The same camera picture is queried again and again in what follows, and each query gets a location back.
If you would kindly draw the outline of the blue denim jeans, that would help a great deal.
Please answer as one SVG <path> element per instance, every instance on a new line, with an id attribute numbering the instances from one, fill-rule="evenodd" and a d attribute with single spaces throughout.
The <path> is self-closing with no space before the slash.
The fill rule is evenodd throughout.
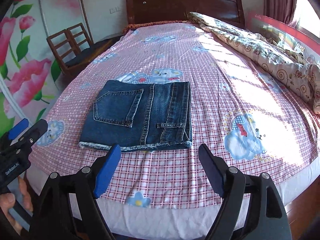
<path id="1" fill-rule="evenodd" d="M 109 80 L 92 103 L 79 145 L 123 152 L 191 148 L 189 82 L 131 84 Z"/>

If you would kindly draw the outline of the brown wooden chair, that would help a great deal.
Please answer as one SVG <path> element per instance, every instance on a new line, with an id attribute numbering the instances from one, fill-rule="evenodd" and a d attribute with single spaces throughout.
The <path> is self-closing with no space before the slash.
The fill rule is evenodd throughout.
<path id="1" fill-rule="evenodd" d="M 82 23 L 47 37 L 61 72 L 71 78 L 77 77 L 95 58 L 119 40 L 117 36 L 94 43 Z"/>

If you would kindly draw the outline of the pink plaid bed sheet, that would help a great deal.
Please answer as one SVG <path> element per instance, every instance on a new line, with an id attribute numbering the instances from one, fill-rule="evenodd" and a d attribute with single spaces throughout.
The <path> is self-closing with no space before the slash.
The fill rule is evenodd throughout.
<path id="1" fill-rule="evenodd" d="M 129 31 L 71 82 L 47 121 L 33 165 L 72 174 L 118 144 L 104 198 L 138 207 L 219 203 L 198 159 L 201 144 L 276 184 L 319 157 L 319 116 L 300 96 L 187 23 Z"/>

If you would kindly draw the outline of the floral swirl quilt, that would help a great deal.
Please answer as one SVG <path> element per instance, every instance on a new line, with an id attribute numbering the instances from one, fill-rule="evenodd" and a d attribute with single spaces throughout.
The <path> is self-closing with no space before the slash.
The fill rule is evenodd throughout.
<path id="1" fill-rule="evenodd" d="M 315 114 L 319 114 L 319 64 L 312 64 L 299 53 L 276 46 L 259 33 L 252 33 L 217 18 L 198 12 L 190 12 L 188 18 L 259 64 L 264 71 L 310 104 Z"/>

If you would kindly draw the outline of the red framed picture board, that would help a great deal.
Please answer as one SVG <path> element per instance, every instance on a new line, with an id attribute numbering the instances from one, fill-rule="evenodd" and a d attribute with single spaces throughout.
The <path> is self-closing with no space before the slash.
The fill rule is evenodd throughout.
<path id="1" fill-rule="evenodd" d="M 253 11 L 249 12 L 246 27 L 266 39 L 271 38 L 281 48 L 303 54 L 308 62 L 319 64 L 319 40 L 301 30 Z"/>

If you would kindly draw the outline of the dark wooden headboard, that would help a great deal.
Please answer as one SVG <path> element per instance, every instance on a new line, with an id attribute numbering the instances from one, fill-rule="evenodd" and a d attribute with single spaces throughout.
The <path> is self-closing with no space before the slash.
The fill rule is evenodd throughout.
<path id="1" fill-rule="evenodd" d="M 241 0 L 126 0 L 129 24 L 186 20 L 189 12 L 198 12 L 244 29 Z"/>

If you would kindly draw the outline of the white wall socket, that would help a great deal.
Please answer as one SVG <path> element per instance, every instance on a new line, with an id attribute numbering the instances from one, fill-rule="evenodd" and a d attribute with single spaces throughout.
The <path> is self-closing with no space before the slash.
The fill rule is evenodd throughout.
<path id="1" fill-rule="evenodd" d="M 114 14 L 114 13 L 120 12 L 120 11 L 121 11 L 120 7 L 110 8 L 110 13 L 111 13 L 111 14 Z"/>

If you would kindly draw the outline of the window with dark frame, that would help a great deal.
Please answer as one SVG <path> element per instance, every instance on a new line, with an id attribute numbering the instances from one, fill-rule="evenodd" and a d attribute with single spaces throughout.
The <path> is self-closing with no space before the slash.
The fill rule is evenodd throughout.
<path id="1" fill-rule="evenodd" d="M 296 0 L 295 12 L 291 21 L 294 28 L 302 28 L 319 38 L 319 16 L 308 0 Z"/>

